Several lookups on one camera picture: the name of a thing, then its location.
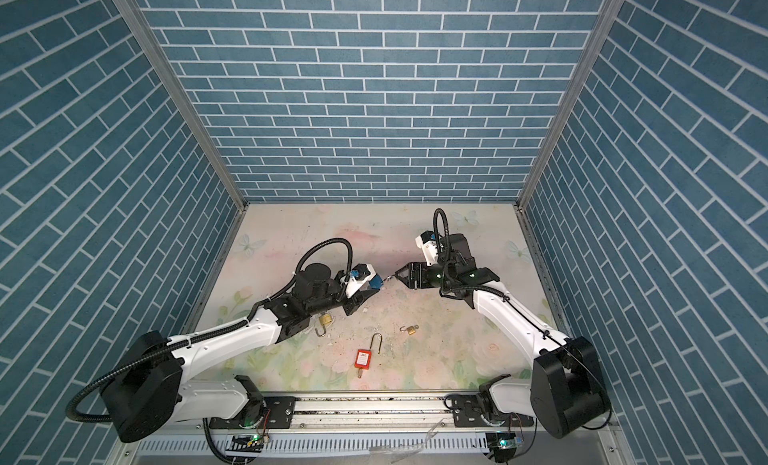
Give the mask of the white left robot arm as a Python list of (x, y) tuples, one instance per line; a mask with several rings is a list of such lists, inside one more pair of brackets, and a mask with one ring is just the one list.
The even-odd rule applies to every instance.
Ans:
[(369, 264), (333, 274), (312, 263), (293, 279), (288, 291), (258, 302), (241, 319), (171, 338), (157, 331), (142, 335), (121, 360), (137, 366), (100, 388), (120, 440), (139, 441), (168, 422), (217, 418), (236, 419), (242, 428), (259, 425), (266, 405), (251, 379), (204, 382), (200, 374), (299, 334), (315, 315), (336, 307), (351, 315), (383, 284)]

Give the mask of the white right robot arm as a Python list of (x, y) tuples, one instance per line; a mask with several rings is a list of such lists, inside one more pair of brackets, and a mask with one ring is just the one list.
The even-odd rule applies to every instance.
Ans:
[(499, 375), (479, 387), (486, 420), (520, 414), (562, 438), (612, 411), (595, 347), (570, 338), (538, 318), (517, 300), (490, 269), (479, 268), (462, 234), (425, 231), (415, 239), (424, 255), (395, 273), (409, 289), (436, 289), (466, 302), (490, 320), (523, 354), (531, 378), (525, 384)]

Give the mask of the blue padlock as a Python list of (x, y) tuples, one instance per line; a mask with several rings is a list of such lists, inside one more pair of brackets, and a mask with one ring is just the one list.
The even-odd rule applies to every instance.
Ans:
[(379, 274), (372, 274), (366, 278), (365, 286), (369, 289), (381, 289), (393, 278), (394, 278), (393, 275), (387, 275), (385, 277), (382, 277)]

